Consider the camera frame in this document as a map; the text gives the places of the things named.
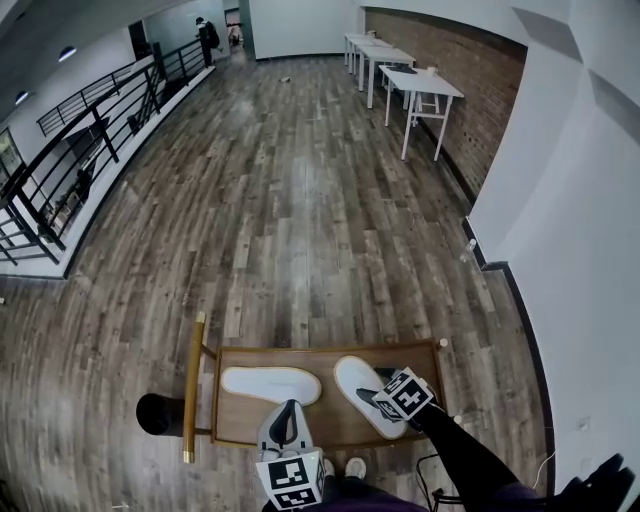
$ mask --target ceiling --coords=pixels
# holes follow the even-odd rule
[[[100,37],[185,0],[0,0],[0,121],[19,91],[36,92],[65,46]]]

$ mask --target white insole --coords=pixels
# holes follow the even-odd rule
[[[298,368],[232,366],[222,373],[221,382],[229,393],[277,404],[297,400],[310,405],[320,398],[322,391],[315,375]]]
[[[375,407],[362,400],[357,394],[358,388],[369,389],[371,391],[382,391],[384,383],[375,370],[359,357],[345,356],[340,359],[333,375],[336,384],[344,396],[358,409],[373,427],[385,439],[398,439],[407,431],[407,424],[404,421],[393,423],[385,418]]]

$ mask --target window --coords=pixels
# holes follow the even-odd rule
[[[22,164],[22,157],[18,152],[13,137],[6,129],[0,133],[0,187],[9,179]]]

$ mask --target black cylinder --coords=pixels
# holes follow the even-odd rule
[[[149,393],[138,400],[136,417],[147,434],[182,437],[184,400]]]

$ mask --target black and white marker cube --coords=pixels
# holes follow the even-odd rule
[[[417,377],[409,368],[399,373],[382,391],[373,397],[391,421],[408,421],[433,400],[424,379]]]
[[[256,464],[262,485],[278,510],[303,508],[322,501],[322,460],[322,450],[318,450]]]

